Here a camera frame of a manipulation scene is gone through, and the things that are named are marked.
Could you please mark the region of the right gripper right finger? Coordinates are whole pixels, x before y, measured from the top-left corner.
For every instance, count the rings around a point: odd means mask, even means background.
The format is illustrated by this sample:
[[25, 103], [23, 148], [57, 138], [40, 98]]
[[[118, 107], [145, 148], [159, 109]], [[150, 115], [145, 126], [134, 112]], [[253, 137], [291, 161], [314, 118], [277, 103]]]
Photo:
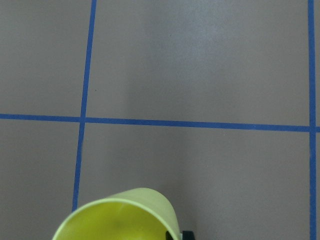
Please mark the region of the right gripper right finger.
[[189, 230], [184, 230], [182, 232], [182, 240], [195, 240], [194, 232]]

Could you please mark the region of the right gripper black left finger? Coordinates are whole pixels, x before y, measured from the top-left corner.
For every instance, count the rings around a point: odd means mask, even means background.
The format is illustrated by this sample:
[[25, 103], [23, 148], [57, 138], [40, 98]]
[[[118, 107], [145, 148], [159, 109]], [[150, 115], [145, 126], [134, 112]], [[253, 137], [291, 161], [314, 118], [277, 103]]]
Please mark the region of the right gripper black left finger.
[[168, 231], [165, 233], [165, 239], [166, 240], [173, 240], [173, 237], [171, 236], [171, 234]]

